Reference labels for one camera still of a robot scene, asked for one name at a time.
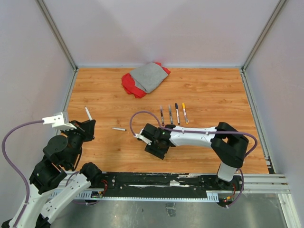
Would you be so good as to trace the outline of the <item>white pen black end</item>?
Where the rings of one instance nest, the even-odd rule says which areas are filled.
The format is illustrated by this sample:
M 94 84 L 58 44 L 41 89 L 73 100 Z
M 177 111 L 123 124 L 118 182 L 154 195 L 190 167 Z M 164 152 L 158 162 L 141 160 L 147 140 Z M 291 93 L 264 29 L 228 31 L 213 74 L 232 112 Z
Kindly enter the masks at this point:
M 89 110 L 86 106 L 85 106 L 85 111 L 86 111 L 86 114 L 87 114 L 89 120 L 92 120 L 93 118 L 92 118 L 92 116 L 91 116 L 91 114 L 90 114 L 90 112 L 89 112 Z

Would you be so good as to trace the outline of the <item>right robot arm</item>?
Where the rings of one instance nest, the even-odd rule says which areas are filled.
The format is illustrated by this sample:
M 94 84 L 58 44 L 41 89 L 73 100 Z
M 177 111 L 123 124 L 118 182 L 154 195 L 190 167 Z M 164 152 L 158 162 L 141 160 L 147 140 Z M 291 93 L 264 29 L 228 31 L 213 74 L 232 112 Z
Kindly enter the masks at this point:
M 160 128 L 148 123 L 136 138 L 146 143 L 146 152 L 162 160 L 170 147 L 211 148 L 221 160 L 215 178 L 220 190 L 232 185 L 235 172 L 243 166 L 249 143 L 244 135 L 225 122 L 211 128 L 185 128 L 173 124 Z

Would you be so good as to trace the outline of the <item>angled white pen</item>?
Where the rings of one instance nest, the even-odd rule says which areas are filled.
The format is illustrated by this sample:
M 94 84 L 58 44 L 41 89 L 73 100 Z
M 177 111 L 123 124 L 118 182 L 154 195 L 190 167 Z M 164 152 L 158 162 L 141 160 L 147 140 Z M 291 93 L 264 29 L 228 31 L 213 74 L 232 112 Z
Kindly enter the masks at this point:
M 126 129 L 124 128 L 116 128 L 116 127 L 112 127 L 113 130 L 117 130 L 117 131 L 126 131 Z

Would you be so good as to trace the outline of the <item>white pen yellow end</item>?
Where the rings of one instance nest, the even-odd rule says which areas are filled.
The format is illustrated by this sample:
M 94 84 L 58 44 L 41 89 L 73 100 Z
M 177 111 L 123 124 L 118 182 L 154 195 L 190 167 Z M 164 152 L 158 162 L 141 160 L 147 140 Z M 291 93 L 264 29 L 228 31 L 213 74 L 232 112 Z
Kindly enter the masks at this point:
M 185 117 L 186 124 L 189 124 L 189 120 L 188 120 L 186 109 L 183 109 L 183 114 L 184 114 L 184 117 Z

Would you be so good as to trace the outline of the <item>white marker blue tip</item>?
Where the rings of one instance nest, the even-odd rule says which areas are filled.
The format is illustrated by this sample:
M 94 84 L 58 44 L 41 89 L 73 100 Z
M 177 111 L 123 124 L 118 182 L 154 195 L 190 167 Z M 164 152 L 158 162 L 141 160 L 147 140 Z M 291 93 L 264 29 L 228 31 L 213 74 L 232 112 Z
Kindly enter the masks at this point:
M 178 123 L 178 125 L 180 125 L 181 121 L 180 121 L 179 110 L 178 110 L 178 108 L 176 108 L 175 110 L 176 110 L 176 116 L 177 116 L 177 123 Z

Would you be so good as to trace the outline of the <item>purple pen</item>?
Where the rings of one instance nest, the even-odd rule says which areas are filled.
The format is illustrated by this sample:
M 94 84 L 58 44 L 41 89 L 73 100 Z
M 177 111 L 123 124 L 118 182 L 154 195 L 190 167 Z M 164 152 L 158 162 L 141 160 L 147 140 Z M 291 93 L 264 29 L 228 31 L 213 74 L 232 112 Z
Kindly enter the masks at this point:
M 161 124 L 165 126 L 164 115 L 163 115 L 163 107 L 160 105 L 160 114 L 161 114 Z

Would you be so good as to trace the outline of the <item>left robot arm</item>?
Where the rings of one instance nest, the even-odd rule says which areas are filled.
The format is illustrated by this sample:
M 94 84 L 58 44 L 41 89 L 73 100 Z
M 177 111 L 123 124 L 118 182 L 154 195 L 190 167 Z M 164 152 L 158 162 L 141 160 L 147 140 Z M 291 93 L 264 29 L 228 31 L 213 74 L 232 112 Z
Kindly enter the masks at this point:
M 6 141 L 17 129 L 32 124 L 51 124 L 59 129 L 61 135 L 52 137 L 43 149 L 44 156 L 38 162 L 30 176 L 26 179 L 21 170 L 10 160 L 6 153 Z M 25 198 L 17 214 L 2 223 L 3 228 L 48 228 L 59 213 L 74 200 L 83 190 L 96 188 L 102 182 L 102 171 L 92 162 L 83 165 L 76 178 L 70 182 L 57 196 L 50 195 L 67 176 L 67 171 L 75 171 L 82 155 L 82 145 L 92 141 L 96 121 L 89 119 L 84 122 L 68 121 L 55 115 L 42 120 L 23 123 L 11 129 L 4 136 L 1 149 L 8 164 L 22 178 Z

